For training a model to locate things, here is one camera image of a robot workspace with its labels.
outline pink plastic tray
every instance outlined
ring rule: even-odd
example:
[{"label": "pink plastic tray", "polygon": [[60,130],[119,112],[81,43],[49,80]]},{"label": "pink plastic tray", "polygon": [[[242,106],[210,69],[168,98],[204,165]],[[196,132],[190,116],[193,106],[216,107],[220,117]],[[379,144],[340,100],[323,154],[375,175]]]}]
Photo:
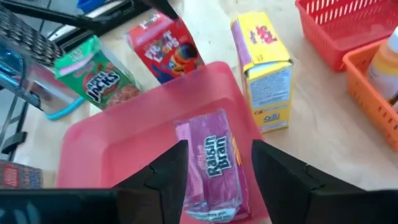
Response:
[{"label": "pink plastic tray", "polygon": [[[241,152],[253,218],[268,217],[254,177],[251,143],[262,139],[249,108],[223,62],[74,124],[63,140],[57,187],[110,188],[139,171],[177,142],[175,121],[223,108]],[[196,220],[182,212],[181,223]]]}]

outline red plastic basket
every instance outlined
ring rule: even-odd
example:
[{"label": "red plastic basket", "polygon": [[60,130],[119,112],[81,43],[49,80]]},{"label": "red plastic basket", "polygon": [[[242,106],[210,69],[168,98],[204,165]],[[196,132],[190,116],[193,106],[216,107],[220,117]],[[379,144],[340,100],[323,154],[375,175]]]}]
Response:
[{"label": "red plastic basket", "polygon": [[394,0],[296,0],[304,36],[335,71],[343,56],[381,40],[398,26]]}]

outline orange basket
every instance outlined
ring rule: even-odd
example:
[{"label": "orange basket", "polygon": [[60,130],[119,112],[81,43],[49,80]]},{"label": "orange basket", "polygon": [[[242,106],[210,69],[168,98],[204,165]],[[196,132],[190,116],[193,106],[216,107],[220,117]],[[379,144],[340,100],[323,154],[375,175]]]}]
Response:
[{"label": "orange basket", "polygon": [[398,113],[373,88],[368,81],[367,70],[377,52],[381,40],[346,54],[343,58],[347,67],[348,92],[366,113],[375,126],[398,151]]},{"label": "orange basket", "polygon": [[334,70],[349,51],[384,39],[398,25],[393,0],[296,0],[304,36]]}]

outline yellow cereal box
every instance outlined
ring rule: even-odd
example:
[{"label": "yellow cereal box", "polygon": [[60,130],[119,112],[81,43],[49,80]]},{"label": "yellow cereal box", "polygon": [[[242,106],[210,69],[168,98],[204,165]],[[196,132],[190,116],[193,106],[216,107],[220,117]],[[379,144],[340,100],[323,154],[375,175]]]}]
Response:
[{"label": "yellow cereal box", "polygon": [[244,95],[261,132],[289,124],[292,61],[264,12],[241,14],[231,23]]}]

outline tabletop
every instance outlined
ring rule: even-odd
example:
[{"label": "tabletop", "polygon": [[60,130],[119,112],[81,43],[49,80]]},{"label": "tabletop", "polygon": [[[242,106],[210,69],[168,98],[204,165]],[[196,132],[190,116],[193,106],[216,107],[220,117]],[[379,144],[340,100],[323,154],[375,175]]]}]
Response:
[{"label": "tabletop", "polygon": [[[264,134],[271,145],[366,190],[398,188],[398,154],[349,96],[345,73],[334,73],[305,40],[294,0],[171,0],[206,63],[226,62],[241,87],[238,58],[229,23],[238,14],[265,11],[294,61],[290,126]],[[123,35],[151,11],[101,37],[146,89],[158,85]],[[99,109],[85,103],[69,116],[48,121],[29,107],[23,130],[29,133],[14,160],[45,172],[54,187],[65,131]]]}]

